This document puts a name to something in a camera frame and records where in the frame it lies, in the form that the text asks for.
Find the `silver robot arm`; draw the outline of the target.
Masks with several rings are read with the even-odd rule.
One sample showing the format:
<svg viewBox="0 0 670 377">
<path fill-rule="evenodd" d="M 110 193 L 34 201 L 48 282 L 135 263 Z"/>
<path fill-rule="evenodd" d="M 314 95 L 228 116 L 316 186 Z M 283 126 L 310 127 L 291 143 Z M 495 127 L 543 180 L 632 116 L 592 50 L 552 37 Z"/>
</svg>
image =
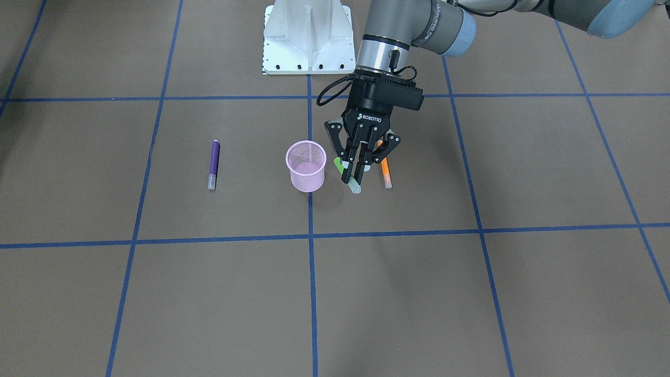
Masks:
<svg viewBox="0 0 670 377">
<path fill-rule="evenodd" d="M 341 180 L 362 182 L 371 165 L 380 164 L 399 145 L 390 128 L 396 107 L 419 110 L 423 91 L 404 71 L 412 47 L 459 57 L 476 38 L 476 16 L 493 17 L 514 10 L 536 13 L 611 39 L 629 31 L 646 15 L 653 1 L 373 1 L 352 73 L 333 83 L 345 83 L 349 94 L 340 118 L 325 122 Z"/>
</svg>

